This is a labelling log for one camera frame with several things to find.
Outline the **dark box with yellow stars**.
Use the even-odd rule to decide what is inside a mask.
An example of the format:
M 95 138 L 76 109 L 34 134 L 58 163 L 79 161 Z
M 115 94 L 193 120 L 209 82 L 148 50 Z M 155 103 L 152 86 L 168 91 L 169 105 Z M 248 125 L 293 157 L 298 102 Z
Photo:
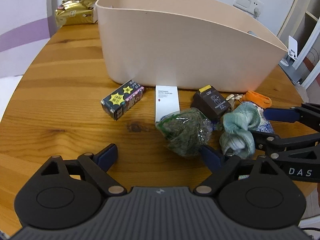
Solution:
M 143 97 L 144 90 L 144 86 L 129 80 L 103 98 L 100 103 L 113 120 L 118 120 Z

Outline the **beige plastic storage basket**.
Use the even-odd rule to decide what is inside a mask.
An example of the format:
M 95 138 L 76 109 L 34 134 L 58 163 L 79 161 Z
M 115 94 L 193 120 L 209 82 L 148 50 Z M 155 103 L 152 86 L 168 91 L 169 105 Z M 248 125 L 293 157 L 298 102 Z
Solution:
M 259 21 L 216 0 L 97 0 L 109 77 L 144 86 L 257 89 L 287 52 Z

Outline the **white wall socket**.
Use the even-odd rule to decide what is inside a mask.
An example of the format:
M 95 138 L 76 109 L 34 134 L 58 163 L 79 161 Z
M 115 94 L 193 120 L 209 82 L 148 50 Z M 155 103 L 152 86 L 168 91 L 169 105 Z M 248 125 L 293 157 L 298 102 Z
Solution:
M 257 20 L 263 11 L 264 3 L 259 0 L 234 0 L 233 6 L 249 13 Z

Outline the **blue white tissue pack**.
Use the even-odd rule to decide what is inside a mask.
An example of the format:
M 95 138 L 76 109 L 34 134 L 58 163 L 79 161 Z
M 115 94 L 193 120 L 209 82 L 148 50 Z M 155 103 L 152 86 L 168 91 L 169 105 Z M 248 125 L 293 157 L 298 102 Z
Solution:
M 259 116 L 260 116 L 260 124 L 259 126 L 255 129 L 256 131 L 259 132 L 265 132 L 265 133 L 274 133 L 274 129 L 271 125 L 271 123 L 265 118 L 264 116 L 264 109 L 261 108 L 260 106 L 256 105 L 255 103 L 251 102 L 251 101 L 243 101 L 241 103 L 242 105 L 253 105 L 257 111 L 259 112 Z

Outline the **white phone stand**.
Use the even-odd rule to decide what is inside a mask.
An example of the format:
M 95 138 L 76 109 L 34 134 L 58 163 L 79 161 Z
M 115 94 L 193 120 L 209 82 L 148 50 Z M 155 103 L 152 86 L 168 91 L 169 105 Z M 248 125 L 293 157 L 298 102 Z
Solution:
M 297 59 L 298 56 L 298 42 L 292 36 L 288 39 L 288 50 L 287 55 L 281 59 L 280 66 L 288 67 L 291 66 Z

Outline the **orange fabric item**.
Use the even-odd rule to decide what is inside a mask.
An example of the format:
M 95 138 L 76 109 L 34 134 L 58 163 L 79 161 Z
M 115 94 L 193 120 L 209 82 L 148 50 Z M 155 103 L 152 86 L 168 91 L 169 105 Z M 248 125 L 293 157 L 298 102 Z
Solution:
M 256 105 L 258 105 L 263 109 L 266 109 L 272 106 L 272 100 L 269 97 L 251 90 L 247 91 L 241 97 L 240 101 L 241 102 L 249 101 L 249 102 L 255 103 Z

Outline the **white rectangular box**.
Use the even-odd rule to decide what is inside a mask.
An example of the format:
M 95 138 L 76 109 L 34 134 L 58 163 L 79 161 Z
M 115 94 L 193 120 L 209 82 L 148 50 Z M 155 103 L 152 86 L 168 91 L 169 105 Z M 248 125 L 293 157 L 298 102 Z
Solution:
M 155 123 L 171 113 L 180 111 L 178 88 L 176 86 L 156 86 Z

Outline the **black box with yellow tab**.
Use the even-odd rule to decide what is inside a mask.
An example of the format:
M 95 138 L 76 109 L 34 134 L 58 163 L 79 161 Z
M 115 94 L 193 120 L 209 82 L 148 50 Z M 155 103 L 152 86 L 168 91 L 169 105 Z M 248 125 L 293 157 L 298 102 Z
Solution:
M 197 90 L 191 103 L 210 121 L 219 120 L 231 107 L 230 103 L 211 85 Z

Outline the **teal cloth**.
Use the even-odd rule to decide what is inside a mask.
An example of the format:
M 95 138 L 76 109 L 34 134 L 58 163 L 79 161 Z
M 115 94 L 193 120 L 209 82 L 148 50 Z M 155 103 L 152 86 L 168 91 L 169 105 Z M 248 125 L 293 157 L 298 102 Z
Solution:
M 224 132 L 219 139 L 223 154 L 233 153 L 241 159 L 248 159 L 255 153 L 251 130 L 260 125 L 261 117 L 252 103 L 240 104 L 223 118 Z

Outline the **green dried herb bag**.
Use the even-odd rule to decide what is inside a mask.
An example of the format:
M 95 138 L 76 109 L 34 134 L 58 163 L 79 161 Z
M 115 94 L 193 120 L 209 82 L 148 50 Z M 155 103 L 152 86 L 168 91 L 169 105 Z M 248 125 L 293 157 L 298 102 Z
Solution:
M 207 145 L 214 126 L 198 109 L 189 108 L 163 116 L 156 128 L 167 141 L 167 149 L 180 157 L 193 158 Z

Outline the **white bed sheet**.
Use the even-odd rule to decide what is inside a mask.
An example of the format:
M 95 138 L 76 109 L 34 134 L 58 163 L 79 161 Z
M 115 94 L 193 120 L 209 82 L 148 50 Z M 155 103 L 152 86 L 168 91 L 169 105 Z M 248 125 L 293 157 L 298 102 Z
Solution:
M 22 77 L 23 76 L 20 75 L 0 78 L 0 121 Z

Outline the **gold tissue pack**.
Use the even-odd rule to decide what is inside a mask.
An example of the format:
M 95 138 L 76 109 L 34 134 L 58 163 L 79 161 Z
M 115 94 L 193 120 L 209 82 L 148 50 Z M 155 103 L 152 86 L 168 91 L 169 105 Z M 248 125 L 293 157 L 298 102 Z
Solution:
M 95 24 L 97 13 L 96 0 L 59 0 L 61 3 L 55 10 L 58 27 L 65 25 Z

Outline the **purple white headboard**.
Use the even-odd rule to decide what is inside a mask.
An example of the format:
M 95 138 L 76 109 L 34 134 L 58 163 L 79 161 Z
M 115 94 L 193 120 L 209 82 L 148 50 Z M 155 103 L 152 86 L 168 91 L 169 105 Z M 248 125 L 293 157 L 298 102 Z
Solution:
M 55 32 L 52 0 L 1 0 L 1 77 L 23 75 Z

